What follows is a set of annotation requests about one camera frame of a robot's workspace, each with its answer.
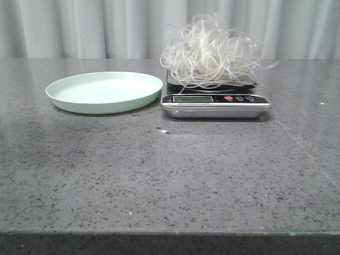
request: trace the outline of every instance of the quartz countertop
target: quartz countertop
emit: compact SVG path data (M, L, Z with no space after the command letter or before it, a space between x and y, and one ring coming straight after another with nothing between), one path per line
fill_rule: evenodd
M255 120L175 119L159 100L82 115L45 94L58 79L101 71L166 76L150 59L0 59L3 243L25 234L326 236L320 245L336 254L339 60L259 70L255 91L274 106Z

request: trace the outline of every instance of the kitchen scale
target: kitchen scale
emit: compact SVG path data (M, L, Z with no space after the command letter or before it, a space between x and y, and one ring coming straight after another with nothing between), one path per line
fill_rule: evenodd
M160 104L173 118L259 118L272 108L265 97L250 93L256 83L211 89L184 89L169 73Z

